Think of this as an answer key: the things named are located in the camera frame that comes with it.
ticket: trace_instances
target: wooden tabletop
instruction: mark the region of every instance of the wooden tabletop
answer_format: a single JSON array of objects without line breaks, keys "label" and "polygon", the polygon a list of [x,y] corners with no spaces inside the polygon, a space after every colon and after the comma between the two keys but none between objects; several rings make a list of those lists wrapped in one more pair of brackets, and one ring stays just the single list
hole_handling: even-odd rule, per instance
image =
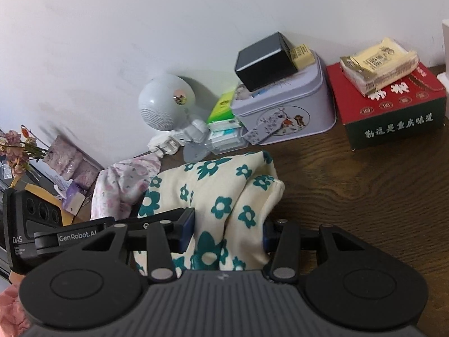
[{"label": "wooden tabletop", "polygon": [[[449,336],[449,122],[407,140],[352,152],[338,120],[327,133],[230,153],[265,149],[284,196],[274,218],[317,229],[335,224],[411,265],[426,279],[429,301],[418,327]],[[162,169],[183,163],[166,156]],[[313,255],[304,269],[313,267]]]}]

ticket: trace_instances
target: flower bouquet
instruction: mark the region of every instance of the flower bouquet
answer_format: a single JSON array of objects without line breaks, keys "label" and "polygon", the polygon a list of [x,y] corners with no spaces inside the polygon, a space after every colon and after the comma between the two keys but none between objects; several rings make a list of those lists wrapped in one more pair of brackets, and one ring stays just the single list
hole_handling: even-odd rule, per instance
[{"label": "flower bouquet", "polygon": [[[29,170],[30,160],[41,160],[48,151],[48,146],[37,138],[24,125],[20,127],[21,134],[15,130],[7,133],[0,131],[0,156],[6,155],[6,160],[14,176]],[[37,141],[43,143],[47,149],[37,146]]]}]

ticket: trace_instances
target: cloth with green flowers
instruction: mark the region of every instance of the cloth with green flowers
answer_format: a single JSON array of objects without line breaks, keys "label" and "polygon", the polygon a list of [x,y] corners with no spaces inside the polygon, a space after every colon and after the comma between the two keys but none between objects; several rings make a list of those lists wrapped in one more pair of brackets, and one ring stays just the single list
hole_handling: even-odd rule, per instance
[{"label": "cloth with green flowers", "polygon": [[[269,260],[263,224],[283,192],[266,151],[188,163],[152,178],[138,217],[195,208],[187,251],[171,255],[178,277],[187,269],[261,269]],[[134,258],[146,274],[146,252],[134,252]]]}]

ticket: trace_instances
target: gray ridged panel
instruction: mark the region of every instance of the gray ridged panel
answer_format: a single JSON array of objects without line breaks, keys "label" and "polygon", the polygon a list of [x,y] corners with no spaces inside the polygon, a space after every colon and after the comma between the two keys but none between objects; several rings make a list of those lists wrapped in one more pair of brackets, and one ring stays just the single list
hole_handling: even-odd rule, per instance
[{"label": "gray ridged panel", "polygon": [[185,271],[153,285],[122,319],[89,331],[33,326],[23,337],[424,337],[415,327],[383,333],[335,326],[309,309],[291,285],[260,271]]}]

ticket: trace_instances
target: folded cloth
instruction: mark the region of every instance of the folded cloth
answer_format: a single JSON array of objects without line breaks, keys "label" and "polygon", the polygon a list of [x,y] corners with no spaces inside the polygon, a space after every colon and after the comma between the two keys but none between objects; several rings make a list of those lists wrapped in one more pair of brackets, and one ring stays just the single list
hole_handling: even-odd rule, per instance
[{"label": "folded cloth", "polygon": [[17,337],[30,327],[19,302],[19,283],[0,293],[0,337]]},{"label": "folded cloth", "polygon": [[160,168],[159,158],[146,154],[120,161],[101,171],[93,192],[90,219],[128,218],[131,206],[145,192]]},{"label": "folded cloth", "polygon": [[[188,163],[151,180],[138,217],[195,208],[187,251],[171,255],[178,276],[185,269],[261,269],[269,260],[263,224],[283,192],[284,183],[265,151]],[[146,274],[146,252],[134,252],[134,258]]]}]

